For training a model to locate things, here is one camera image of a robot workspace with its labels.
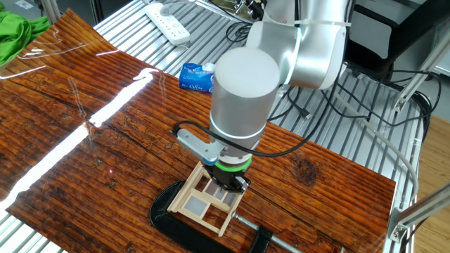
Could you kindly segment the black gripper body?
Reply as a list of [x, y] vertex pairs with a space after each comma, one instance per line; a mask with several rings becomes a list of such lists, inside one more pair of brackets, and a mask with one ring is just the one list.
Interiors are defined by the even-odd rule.
[[207, 173], [211, 176], [215, 176], [219, 179], [221, 183], [224, 184], [224, 187], [226, 191], [231, 192], [231, 179], [235, 176], [243, 176], [245, 177], [245, 171], [227, 171], [220, 168], [220, 163], [216, 163], [214, 165], [205, 165], [204, 168], [207, 171]]

